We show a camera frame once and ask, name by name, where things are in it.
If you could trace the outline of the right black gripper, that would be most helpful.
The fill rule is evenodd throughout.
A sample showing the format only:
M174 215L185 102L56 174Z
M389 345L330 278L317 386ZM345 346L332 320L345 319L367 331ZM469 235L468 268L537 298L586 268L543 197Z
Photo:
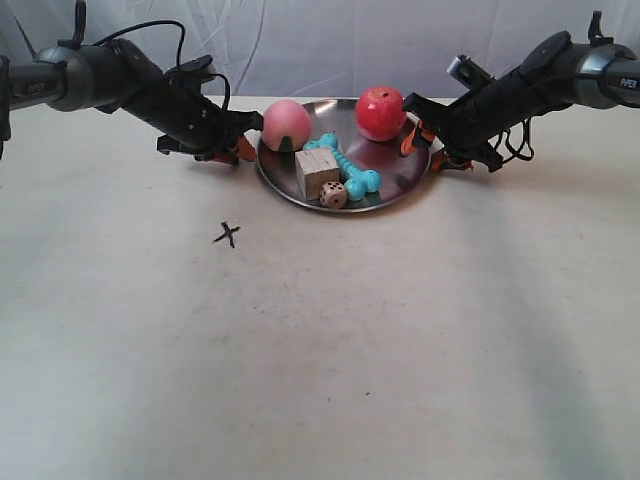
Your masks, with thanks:
M476 161L495 172L514 159L531 159L531 84L518 69L482 90L467 89L449 105L412 93L403 110L418 122L400 154L428 150L439 140L443 148L432 154L433 171L465 171Z

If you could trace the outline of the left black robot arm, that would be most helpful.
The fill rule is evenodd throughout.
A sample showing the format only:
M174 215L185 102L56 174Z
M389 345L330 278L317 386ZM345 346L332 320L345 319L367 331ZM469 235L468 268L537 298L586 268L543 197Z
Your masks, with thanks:
M132 41L77 48L61 42L26 64L1 59L1 140L11 138L13 110L46 104L61 112L97 109L133 115L160 132L159 153L191 155L197 161L253 162L256 150L245 134L260 131L256 111L234 111L205 97L204 84L218 78L209 55L162 71Z

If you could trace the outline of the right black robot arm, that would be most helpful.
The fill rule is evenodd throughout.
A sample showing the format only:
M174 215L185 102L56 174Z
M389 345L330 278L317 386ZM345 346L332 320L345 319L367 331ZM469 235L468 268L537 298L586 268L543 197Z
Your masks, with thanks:
M610 37L578 44L561 31L500 78L466 55L457 56L448 73L466 87L463 96L443 105L412 93L402 106L418 122L400 152L407 156L440 141L434 170L466 170L479 162L495 172L513 159L532 158L523 150L535 117L573 105L600 110L639 105L639 59Z

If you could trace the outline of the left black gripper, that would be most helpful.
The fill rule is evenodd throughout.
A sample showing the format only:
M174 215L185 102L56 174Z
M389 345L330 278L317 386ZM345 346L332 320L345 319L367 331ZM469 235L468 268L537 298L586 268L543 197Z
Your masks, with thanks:
M161 77L122 104L122 109L162 133L158 152L188 154L197 161L237 165L238 158L255 161L255 148L246 133L263 129L256 111L219 106L200 93L188 79Z

